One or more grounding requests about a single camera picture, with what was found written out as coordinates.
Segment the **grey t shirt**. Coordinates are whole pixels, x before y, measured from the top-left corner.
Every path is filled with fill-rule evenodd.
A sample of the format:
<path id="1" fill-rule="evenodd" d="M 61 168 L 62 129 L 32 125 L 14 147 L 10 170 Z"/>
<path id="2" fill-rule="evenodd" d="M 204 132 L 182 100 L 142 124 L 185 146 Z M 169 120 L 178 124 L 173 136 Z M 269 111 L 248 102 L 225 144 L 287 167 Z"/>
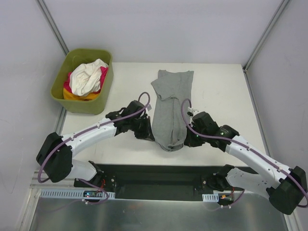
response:
<path id="1" fill-rule="evenodd" d="M 159 70 L 151 85 L 156 93 L 152 122 L 155 142 L 167 152 L 184 146 L 187 128 L 181 115 L 181 104 L 191 98 L 193 71 L 172 73 Z"/>

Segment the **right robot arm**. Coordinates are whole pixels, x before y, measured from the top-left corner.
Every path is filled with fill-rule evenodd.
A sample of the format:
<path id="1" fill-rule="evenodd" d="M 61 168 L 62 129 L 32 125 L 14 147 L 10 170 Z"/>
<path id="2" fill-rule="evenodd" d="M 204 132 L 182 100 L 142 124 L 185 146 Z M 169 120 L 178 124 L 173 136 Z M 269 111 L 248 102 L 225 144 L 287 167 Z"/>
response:
<path id="1" fill-rule="evenodd" d="M 290 215 L 308 197 L 305 171 L 296 166 L 290 168 L 260 153 L 255 147 L 228 125 L 218 126 L 206 112 L 198 113 L 188 122 L 191 112 L 181 112 L 187 126 L 185 145 L 198 147 L 205 143 L 230 154 L 255 171 L 254 174 L 232 165 L 224 165 L 216 174 L 206 178 L 212 190 L 224 191 L 230 187 L 251 191 L 269 200 L 283 214 Z"/>

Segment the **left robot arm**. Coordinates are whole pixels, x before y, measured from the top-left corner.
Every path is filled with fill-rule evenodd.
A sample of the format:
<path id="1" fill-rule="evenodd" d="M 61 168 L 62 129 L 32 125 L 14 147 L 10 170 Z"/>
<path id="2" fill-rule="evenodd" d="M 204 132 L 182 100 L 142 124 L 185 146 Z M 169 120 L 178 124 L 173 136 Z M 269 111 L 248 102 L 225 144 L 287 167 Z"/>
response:
<path id="1" fill-rule="evenodd" d="M 93 161 L 79 161 L 75 156 L 84 149 L 127 131 L 133 131 L 136 139 L 153 141 L 151 121 L 145 106 L 131 101 L 127 107 L 108 113 L 96 125 L 66 135 L 56 132 L 44 141 L 36 161 L 46 180 L 58 183 L 64 179 L 82 179 L 91 186 L 101 186 L 103 171 Z"/>

